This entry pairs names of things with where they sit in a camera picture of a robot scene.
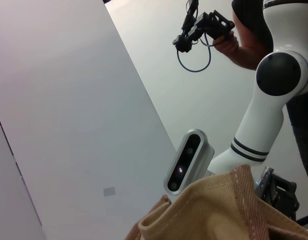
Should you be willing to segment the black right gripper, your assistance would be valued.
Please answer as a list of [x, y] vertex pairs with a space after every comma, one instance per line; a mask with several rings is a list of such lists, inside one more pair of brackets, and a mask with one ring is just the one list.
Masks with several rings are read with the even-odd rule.
[[297, 184], [274, 173], [265, 166], [258, 181], [254, 182], [254, 192], [264, 202], [296, 221], [296, 211], [300, 203], [296, 197]]

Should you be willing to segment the person's bare hand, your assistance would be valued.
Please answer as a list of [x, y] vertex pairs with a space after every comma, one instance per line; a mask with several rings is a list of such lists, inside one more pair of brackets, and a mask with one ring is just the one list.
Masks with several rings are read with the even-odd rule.
[[239, 42], [234, 35], [233, 31], [230, 31], [227, 36], [220, 36], [213, 40], [212, 45], [214, 48], [225, 56], [235, 55], [239, 49]]

